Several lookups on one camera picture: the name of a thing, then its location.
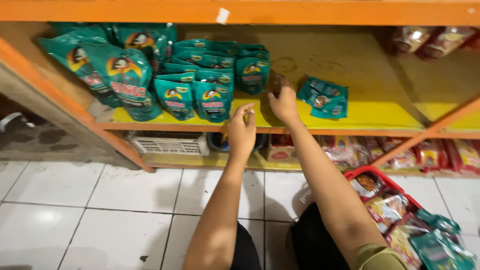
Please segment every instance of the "white plastic crate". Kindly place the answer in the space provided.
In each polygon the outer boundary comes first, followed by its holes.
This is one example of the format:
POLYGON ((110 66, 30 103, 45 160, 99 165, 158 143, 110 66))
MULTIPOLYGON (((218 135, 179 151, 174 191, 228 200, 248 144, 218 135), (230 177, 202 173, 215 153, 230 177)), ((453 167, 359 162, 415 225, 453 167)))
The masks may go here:
POLYGON ((130 130, 127 139, 141 153, 208 156, 206 132, 130 130))

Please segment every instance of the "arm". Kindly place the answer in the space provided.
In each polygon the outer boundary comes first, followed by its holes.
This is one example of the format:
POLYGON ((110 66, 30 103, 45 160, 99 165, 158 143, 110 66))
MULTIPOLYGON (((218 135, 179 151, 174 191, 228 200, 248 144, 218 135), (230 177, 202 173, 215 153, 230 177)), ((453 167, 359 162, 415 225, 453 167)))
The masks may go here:
POLYGON ((350 268, 355 269, 358 251, 362 246, 386 246, 385 240, 357 193, 301 121, 291 82, 283 76, 279 79, 280 95, 275 98, 269 93, 270 106, 290 131, 303 174, 312 190, 325 228, 350 268))
POLYGON ((253 103, 240 106, 228 121, 230 155, 222 177, 198 221, 183 270, 228 270, 233 261, 241 178, 256 138, 253 103), (243 117, 248 115, 248 122, 243 117))

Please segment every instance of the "hand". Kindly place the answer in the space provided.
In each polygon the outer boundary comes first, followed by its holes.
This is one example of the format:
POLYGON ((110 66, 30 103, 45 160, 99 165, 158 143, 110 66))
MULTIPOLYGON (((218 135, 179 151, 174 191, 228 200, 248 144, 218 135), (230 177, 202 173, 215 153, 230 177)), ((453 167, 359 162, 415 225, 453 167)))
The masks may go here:
POLYGON ((242 105, 230 115, 228 121, 230 157, 239 157, 246 160, 253 150, 257 131, 255 111, 251 109, 253 105, 253 103, 242 105), (246 123, 243 121, 245 115, 248 115, 246 123))
POLYGON ((272 92, 268 93, 273 113, 286 125, 295 121, 301 121, 297 110, 297 93, 293 89, 292 83, 280 74, 276 75, 276 82, 280 83, 278 98, 272 92))

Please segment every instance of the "red shopping basket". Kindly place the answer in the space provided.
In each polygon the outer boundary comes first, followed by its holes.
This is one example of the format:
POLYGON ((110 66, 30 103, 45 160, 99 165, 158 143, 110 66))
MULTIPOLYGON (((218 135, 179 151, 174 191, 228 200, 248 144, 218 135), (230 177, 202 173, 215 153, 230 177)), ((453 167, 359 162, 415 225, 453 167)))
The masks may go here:
POLYGON ((392 179, 388 178, 388 176, 386 176, 383 172, 381 172, 379 169, 375 168, 375 167, 372 167, 372 166, 362 166, 360 168, 357 168, 353 171, 348 171, 346 173, 344 173, 343 175, 345 176, 345 178, 347 180, 352 180, 354 179, 355 177, 357 177, 358 175, 364 173, 364 172, 370 172, 372 173, 373 175, 377 176, 378 178, 380 178, 386 186, 388 186, 390 189, 393 189, 393 190, 396 190, 398 192, 400 192, 403 196, 405 196, 408 200, 408 204, 410 206, 414 206, 410 211, 411 212, 416 212, 418 209, 422 209, 423 207, 416 201, 412 198, 412 196, 408 195, 407 193, 405 193, 405 190, 403 190, 403 188, 401 188, 399 185, 397 185, 395 182, 393 182, 392 179))

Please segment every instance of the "black pants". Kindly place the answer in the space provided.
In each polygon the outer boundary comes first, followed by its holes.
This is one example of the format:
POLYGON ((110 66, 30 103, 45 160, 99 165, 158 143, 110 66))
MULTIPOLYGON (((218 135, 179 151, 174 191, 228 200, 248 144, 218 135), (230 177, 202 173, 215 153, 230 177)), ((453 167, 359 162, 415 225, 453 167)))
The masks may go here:
MULTIPOLYGON (((299 270, 349 270, 348 264, 327 232, 315 203, 310 204, 291 227, 299 270)), ((248 231, 238 223, 232 270, 260 270, 260 260, 248 231)))

